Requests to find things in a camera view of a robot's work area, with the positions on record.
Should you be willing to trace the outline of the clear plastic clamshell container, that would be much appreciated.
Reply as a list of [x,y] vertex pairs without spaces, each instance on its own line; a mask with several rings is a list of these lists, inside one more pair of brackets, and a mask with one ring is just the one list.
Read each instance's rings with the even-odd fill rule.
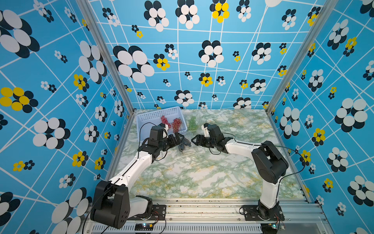
[[199,115],[191,115],[187,117],[188,132],[191,134],[202,133],[202,126],[205,120]]

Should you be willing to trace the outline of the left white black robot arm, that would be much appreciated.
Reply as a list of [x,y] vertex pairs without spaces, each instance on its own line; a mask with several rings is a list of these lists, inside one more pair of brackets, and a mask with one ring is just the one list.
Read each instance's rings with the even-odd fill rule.
[[180,133],[156,140],[147,138],[139,146],[134,159],[108,181],[95,188],[90,220],[120,229],[134,216],[149,218],[153,215],[153,200],[145,196],[130,198],[129,192],[141,174],[156,161],[161,152],[178,146],[185,139]]

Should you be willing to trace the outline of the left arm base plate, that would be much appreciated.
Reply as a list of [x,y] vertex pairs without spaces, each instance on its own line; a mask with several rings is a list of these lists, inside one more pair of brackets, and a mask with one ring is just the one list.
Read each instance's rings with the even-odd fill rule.
[[146,210],[144,214],[138,214],[133,217],[128,218],[128,220],[136,220],[136,221],[161,221],[165,220],[166,217],[167,206],[166,205],[153,205],[152,209],[149,208]]

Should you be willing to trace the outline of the green grape bunch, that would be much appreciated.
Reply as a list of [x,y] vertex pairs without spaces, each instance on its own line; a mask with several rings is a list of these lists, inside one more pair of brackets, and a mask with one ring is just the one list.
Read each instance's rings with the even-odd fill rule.
[[198,128],[198,125],[197,125],[196,117],[193,116],[193,117],[191,117],[191,119],[189,120],[188,129],[189,129],[191,132],[195,132],[195,131],[197,131],[197,128]]

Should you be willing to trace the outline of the black grape bunch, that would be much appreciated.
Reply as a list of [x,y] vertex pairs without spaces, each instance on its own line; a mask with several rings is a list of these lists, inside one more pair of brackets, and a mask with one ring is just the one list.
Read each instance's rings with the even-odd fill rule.
[[186,149],[186,147],[191,147],[191,142],[188,139],[184,138],[178,145],[179,152],[183,152]]

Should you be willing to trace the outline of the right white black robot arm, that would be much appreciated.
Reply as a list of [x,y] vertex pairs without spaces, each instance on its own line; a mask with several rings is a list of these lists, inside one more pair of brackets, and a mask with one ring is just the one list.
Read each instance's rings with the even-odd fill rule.
[[197,135],[192,140],[197,146],[215,148],[225,154],[236,154],[254,161],[263,179],[262,194],[258,202],[258,216],[269,220],[276,216],[279,207],[280,182],[289,167],[287,160],[270,141],[264,143],[239,142],[232,137],[209,137]]

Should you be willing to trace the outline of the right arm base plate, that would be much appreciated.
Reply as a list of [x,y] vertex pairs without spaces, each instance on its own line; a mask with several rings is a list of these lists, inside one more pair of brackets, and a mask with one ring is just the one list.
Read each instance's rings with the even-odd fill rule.
[[262,205],[243,205],[239,209],[246,221],[284,221],[284,214],[280,205],[269,209]]

